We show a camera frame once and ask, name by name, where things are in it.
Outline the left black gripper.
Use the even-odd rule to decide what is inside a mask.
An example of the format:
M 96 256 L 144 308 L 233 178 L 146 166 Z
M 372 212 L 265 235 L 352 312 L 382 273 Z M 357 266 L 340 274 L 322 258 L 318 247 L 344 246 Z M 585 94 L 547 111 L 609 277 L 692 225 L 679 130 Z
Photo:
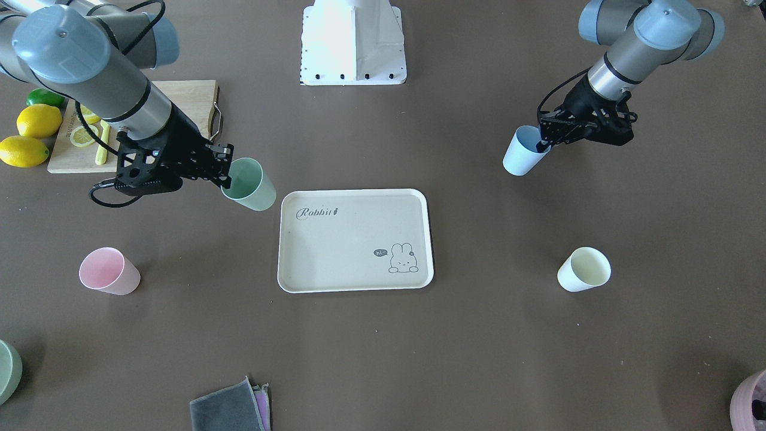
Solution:
M 542 139 L 536 144 L 536 152 L 547 153 L 554 145 L 571 144 L 581 139 L 609 145 L 624 145 L 634 139 L 632 123 L 637 121 L 637 114 L 627 106 L 630 91 L 622 92 L 617 101 L 607 100 L 591 88 L 588 77 L 582 77 L 555 110 L 542 110 L 555 91 L 574 79 L 571 77 L 559 84 L 539 104 Z

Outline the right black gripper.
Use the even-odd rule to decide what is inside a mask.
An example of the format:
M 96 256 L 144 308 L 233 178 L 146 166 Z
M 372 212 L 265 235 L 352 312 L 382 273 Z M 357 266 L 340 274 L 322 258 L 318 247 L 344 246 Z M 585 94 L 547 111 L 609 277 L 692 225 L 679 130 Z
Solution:
M 169 122 L 156 135 L 133 140 L 120 132 L 117 140 L 120 146 L 115 188 L 120 193 L 128 196 L 170 193 L 181 188 L 183 179 L 197 178 L 219 188 L 232 187 L 228 172 L 233 145 L 214 145 L 175 105 Z

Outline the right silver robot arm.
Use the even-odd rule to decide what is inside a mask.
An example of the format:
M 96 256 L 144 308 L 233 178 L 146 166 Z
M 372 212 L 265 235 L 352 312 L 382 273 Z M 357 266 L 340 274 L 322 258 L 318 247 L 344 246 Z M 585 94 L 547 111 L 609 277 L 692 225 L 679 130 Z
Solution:
M 93 110 L 117 131 L 117 173 L 93 186 L 172 193 L 184 179 L 228 188 L 233 145 L 216 145 L 145 76 L 178 57 L 163 11 L 104 1 L 3 1 L 2 73 Z

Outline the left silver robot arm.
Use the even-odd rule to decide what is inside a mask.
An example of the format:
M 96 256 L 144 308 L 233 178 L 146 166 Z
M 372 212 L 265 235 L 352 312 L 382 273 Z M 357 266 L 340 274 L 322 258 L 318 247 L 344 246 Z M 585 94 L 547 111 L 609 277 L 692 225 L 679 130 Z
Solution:
M 714 51 L 725 35 L 723 18 L 687 1 L 591 1 L 578 20 L 580 36 L 607 51 L 556 109 L 539 109 L 540 136 L 533 150 L 586 139 L 624 145 L 634 138 L 637 115 L 631 92 L 660 65 L 693 60 Z

